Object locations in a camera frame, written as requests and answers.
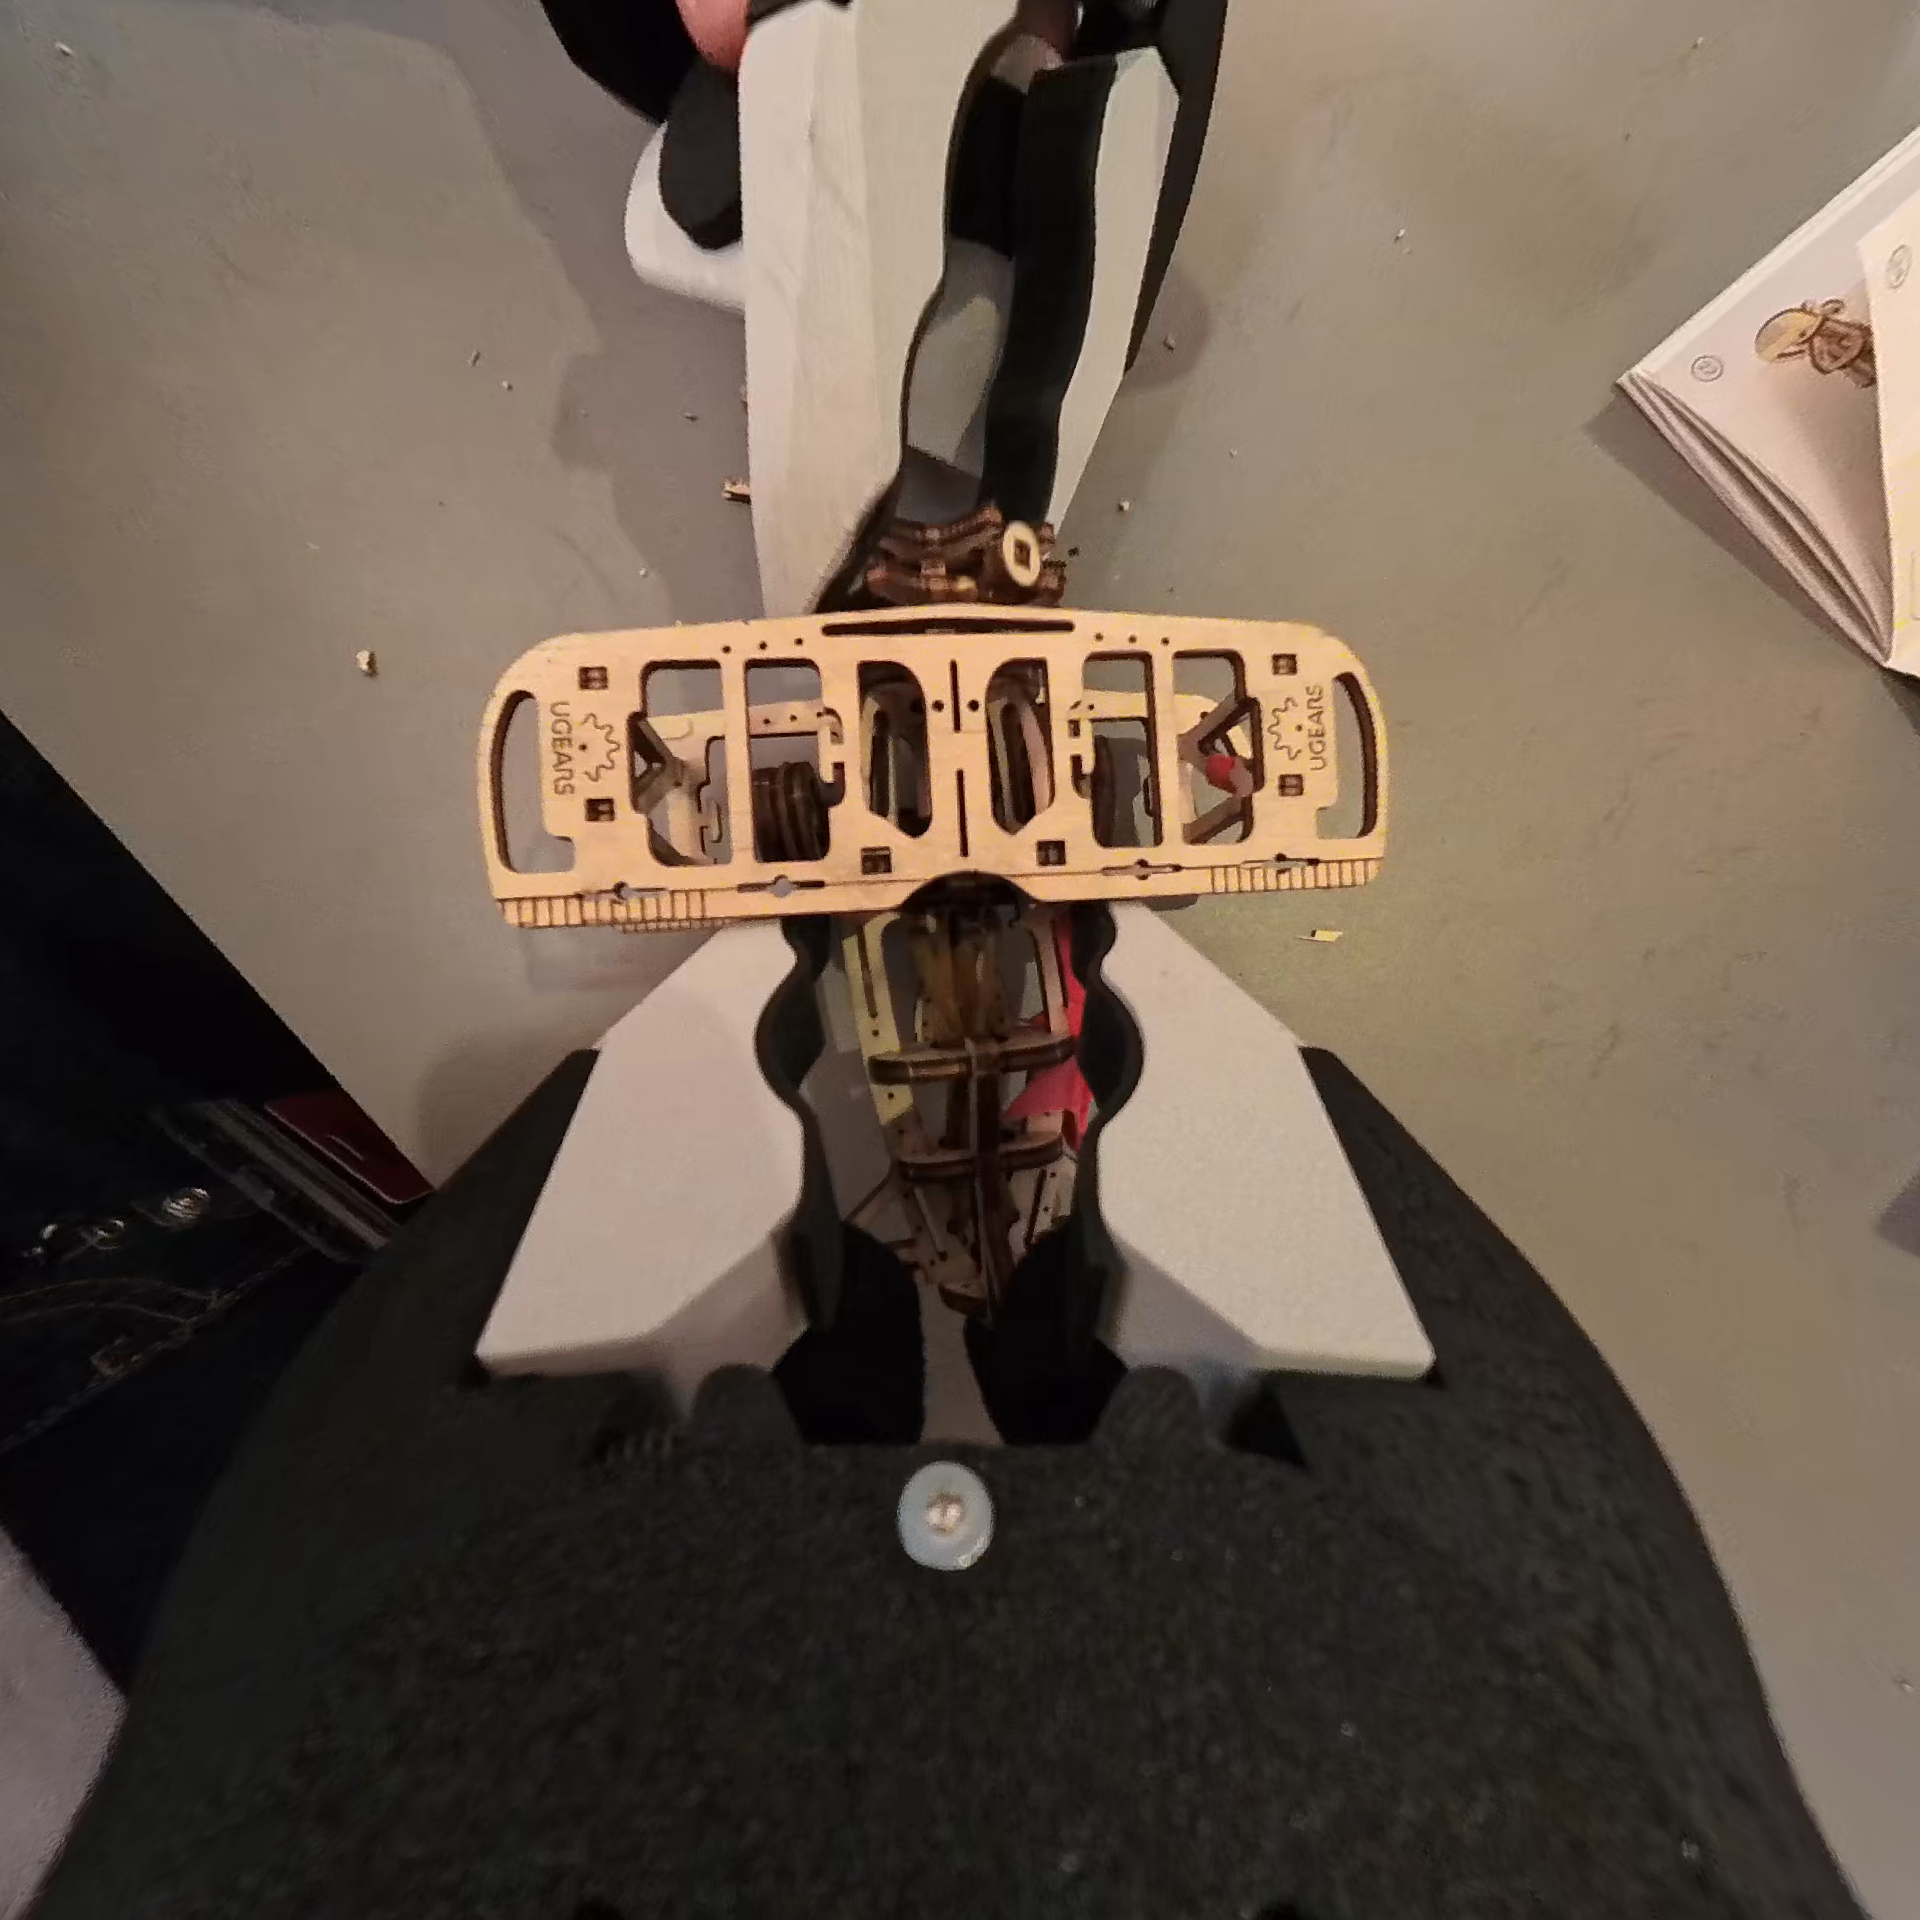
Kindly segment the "wooden model biplane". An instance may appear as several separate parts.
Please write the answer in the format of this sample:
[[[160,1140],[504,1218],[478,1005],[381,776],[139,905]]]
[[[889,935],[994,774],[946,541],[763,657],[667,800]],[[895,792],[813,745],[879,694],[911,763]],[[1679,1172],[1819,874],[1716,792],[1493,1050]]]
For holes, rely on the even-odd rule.
[[[478,798],[519,931],[829,923],[889,1148],[854,1223],[994,1321],[1090,1130],[1070,915],[1370,882],[1388,752],[1340,635],[1069,611],[990,502],[895,519],[851,611],[535,645]]]

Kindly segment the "white instruction booklet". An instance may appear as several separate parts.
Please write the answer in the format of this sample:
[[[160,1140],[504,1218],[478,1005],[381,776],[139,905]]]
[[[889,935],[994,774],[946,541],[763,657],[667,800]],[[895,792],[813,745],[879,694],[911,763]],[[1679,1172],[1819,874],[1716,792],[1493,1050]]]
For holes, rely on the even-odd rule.
[[[1916,134],[1620,374],[1798,591],[1916,680]]]

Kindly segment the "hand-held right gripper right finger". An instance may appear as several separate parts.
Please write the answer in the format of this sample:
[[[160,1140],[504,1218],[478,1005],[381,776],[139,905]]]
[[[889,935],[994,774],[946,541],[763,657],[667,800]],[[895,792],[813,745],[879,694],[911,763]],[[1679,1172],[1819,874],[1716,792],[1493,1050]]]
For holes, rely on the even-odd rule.
[[[1167,916],[1115,916],[1085,1002],[1101,1341],[1189,1381],[1416,1381],[1432,1341],[1297,1034]]]

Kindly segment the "person's dark trousers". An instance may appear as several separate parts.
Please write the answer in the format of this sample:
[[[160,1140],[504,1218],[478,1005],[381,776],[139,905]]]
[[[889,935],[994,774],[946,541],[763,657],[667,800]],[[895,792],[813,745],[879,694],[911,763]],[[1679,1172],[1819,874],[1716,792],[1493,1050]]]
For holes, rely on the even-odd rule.
[[[266,1114],[323,1086],[7,717],[4,1536],[121,1692],[236,1444],[422,1207]]]

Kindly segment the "grey desk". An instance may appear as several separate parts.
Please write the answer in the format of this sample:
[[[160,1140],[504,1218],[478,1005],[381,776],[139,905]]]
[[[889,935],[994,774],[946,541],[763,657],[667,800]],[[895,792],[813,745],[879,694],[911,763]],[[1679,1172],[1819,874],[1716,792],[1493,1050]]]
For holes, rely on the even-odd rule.
[[[1174,923],[1555,1284],[1916,1916],[1916,693],[1613,383],[1916,128],[1916,2],[1238,2],[1069,517],[1370,667],[1366,890]],[[4,2],[4,712],[427,1174],[685,941],[493,915],[541,635],[758,611],[740,335],[535,2]]]

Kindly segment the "person's white shirt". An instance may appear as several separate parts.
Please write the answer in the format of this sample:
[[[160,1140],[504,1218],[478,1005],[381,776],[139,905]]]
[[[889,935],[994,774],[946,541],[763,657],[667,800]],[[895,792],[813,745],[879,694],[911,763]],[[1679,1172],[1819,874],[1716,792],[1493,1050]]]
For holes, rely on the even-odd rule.
[[[125,1721],[125,1696],[4,1536],[4,1916],[26,1916]]]

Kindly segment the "red card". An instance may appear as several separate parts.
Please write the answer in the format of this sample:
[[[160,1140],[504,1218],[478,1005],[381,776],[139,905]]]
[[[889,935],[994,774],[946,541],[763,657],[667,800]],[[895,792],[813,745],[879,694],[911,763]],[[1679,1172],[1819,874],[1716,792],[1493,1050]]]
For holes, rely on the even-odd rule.
[[[275,1096],[266,1114],[390,1212],[434,1195],[432,1177],[338,1086]]]

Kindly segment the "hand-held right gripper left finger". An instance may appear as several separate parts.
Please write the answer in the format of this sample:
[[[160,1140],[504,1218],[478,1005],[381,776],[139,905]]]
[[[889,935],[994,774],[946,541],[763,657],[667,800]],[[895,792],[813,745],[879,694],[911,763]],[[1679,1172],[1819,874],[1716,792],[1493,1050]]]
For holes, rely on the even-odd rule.
[[[803,1332],[803,1123],[758,1059],[790,972],[781,923],[718,931],[603,1033],[478,1334],[493,1377],[767,1370]]]

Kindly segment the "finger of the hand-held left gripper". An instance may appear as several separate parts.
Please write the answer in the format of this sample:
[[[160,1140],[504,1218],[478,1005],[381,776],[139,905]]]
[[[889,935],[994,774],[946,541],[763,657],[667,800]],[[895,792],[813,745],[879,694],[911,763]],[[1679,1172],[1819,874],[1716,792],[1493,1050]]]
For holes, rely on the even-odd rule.
[[[946,257],[946,166],[994,2],[784,2],[738,68],[762,605],[807,615],[898,492]]]
[[[1062,521],[1125,369],[1180,91],[1155,47],[1033,77],[1012,185],[1012,289],[978,491]]]

